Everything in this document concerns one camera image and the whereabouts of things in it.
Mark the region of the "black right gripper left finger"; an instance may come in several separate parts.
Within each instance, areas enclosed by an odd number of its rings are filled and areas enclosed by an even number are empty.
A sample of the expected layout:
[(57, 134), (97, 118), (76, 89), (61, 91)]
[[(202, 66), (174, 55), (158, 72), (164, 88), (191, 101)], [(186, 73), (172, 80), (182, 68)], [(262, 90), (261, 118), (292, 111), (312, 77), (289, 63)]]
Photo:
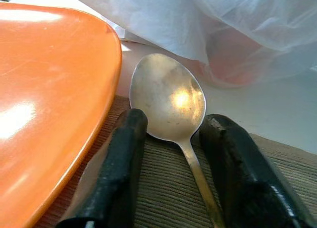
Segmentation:
[(148, 119), (128, 109), (87, 163), (58, 228), (132, 228)]

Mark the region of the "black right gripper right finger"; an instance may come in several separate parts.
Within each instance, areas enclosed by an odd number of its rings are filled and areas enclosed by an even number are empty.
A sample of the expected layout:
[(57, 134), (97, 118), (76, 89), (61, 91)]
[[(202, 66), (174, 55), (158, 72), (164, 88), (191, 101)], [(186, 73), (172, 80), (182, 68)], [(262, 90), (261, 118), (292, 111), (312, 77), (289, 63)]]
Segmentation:
[(220, 114), (205, 117), (200, 145), (229, 228), (315, 228), (316, 220), (249, 133)]

